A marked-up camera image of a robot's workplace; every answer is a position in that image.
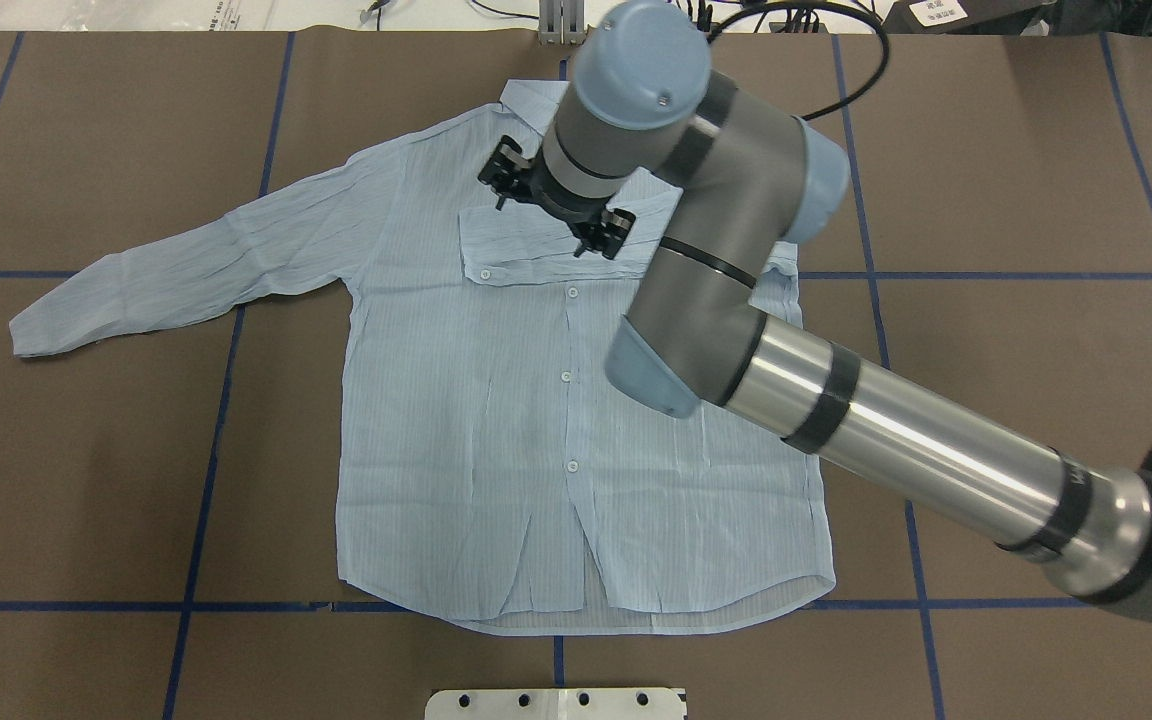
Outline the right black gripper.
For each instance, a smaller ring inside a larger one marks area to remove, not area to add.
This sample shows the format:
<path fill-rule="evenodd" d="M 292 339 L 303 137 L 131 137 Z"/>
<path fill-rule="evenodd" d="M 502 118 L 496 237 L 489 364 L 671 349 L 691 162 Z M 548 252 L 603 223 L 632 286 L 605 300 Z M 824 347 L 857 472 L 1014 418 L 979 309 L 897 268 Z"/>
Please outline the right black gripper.
<path fill-rule="evenodd" d="M 573 251 L 576 258 L 594 252 L 607 260 L 616 259 L 636 222 L 632 211 L 608 209 L 609 194 L 588 197 L 568 190 L 550 170 L 541 150 L 535 158 L 526 158 L 524 149 L 509 136 L 499 138 L 477 173 L 477 182 L 495 195 L 498 210 L 503 209 L 506 202 L 515 200 L 538 206 L 566 223 L 579 242 Z"/>

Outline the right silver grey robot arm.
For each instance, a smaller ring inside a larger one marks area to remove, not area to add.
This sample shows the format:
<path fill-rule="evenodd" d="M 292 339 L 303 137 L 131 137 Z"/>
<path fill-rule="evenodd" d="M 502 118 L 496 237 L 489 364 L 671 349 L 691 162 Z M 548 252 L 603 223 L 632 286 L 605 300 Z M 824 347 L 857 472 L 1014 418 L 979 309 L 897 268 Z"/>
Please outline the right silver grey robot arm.
<path fill-rule="evenodd" d="M 719 35 L 664 1 L 617 3 L 573 59 L 535 156 L 503 137 L 477 177 L 605 259 L 634 225 L 611 209 L 634 172 L 680 188 L 605 357 L 609 382 L 677 418 L 722 407 L 973 529 L 1075 600 L 1152 623 L 1152 447 L 1135 470 L 1087 468 L 751 305 L 773 247 L 817 236 L 851 167 L 808 120 L 714 69 Z"/>

